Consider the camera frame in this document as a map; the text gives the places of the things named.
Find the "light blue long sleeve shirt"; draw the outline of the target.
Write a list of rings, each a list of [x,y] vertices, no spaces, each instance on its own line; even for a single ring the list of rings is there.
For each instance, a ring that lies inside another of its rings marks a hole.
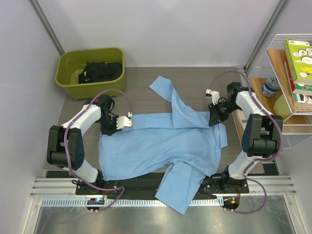
[[[226,127],[209,126],[210,113],[185,105],[169,79],[158,77],[150,88],[171,112],[133,115],[132,127],[101,135],[100,168],[105,180],[123,180],[167,167],[155,197],[185,214],[201,181],[219,168]]]

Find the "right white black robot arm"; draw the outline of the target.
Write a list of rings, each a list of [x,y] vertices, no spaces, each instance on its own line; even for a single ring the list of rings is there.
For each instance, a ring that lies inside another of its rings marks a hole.
[[[209,126],[220,124],[230,113],[241,110],[247,117],[241,140],[242,151],[224,169],[220,178],[207,178],[204,182],[212,193],[248,193],[247,174],[257,163],[275,156],[280,149],[283,118],[268,111],[250,87],[232,82],[227,86],[227,92],[228,97],[221,98],[218,91],[206,91],[206,96],[212,100]]]

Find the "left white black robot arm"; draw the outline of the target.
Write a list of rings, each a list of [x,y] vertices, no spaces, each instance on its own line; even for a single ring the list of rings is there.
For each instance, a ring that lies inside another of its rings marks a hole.
[[[104,188],[102,172],[85,159],[83,135],[95,123],[100,132],[111,136],[119,131],[118,115],[112,113],[115,101],[109,95],[100,95],[94,102],[87,100],[83,108],[68,122],[49,129],[47,162],[64,170],[72,170],[73,180],[81,189],[100,194]]]

